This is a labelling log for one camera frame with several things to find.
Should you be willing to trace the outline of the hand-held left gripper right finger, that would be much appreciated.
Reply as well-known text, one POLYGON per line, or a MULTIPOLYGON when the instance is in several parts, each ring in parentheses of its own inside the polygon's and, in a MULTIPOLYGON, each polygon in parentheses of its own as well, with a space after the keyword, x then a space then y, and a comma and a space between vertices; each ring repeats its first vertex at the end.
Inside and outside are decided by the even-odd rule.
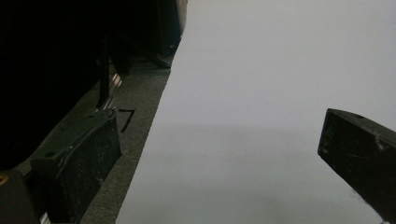
POLYGON ((388 224, 396 224, 396 132, 344 110, 326 111, 318 155, 388 224))

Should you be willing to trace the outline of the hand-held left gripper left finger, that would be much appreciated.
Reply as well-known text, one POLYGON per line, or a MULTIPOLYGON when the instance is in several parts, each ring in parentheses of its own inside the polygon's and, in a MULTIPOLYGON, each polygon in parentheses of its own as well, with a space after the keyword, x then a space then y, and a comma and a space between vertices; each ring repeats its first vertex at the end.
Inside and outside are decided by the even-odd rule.
POLYGON ((44 181, 50 220, 79 223, 120 156, 113 109, 80 119, 35 152, 30 164, 44 181))

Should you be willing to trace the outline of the black metal stand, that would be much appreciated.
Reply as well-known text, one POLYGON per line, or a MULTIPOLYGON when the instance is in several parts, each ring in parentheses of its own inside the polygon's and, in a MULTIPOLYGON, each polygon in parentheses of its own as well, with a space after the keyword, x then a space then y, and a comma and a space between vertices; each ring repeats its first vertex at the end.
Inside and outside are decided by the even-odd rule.
POLYGON ((171 64, 154 53, 143 48, 141 45, 136 43, 132 38, 128 37, 121 31, 115 31, 113 33, 103 33, 101 37, 101 56, 99 60, 100 67, 100 90, 99 99, 96 105, 97 108, 103 108, 106 101, 110 98, 110 78, 109 78, 109 53, 108 53, 108 38, 114 36, 119 39, 122 43, 126 44, 130 49, 139 52, 144 58, 150 62, 156 64, 160 68, 170 68, 171 64))

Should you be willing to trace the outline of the dark curtain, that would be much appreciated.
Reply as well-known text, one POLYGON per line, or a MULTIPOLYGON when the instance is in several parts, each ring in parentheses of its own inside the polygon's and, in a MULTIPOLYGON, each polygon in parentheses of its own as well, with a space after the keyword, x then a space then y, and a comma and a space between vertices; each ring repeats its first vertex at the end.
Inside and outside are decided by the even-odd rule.
POLYGON ((134 47, 176 51, 189 0, 0 0, 0 170, 25 161, 100 79, 101 43, 120 71, 134 47))

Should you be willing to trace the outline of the silver metal rail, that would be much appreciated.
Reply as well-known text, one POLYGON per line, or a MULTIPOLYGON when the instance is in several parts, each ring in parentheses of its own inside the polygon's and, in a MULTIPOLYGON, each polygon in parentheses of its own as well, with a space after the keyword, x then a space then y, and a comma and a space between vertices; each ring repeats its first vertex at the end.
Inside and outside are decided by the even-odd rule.
POLYGON ((111 79, 110 85, 109 85, 109 92, 106 100, 104 101, 102 108, 103 109, 108 109, 112 107, 113 100, 120 90, 120 87, 122 85, 122 78, 119 74, 115 74, 113 78, 111 79))

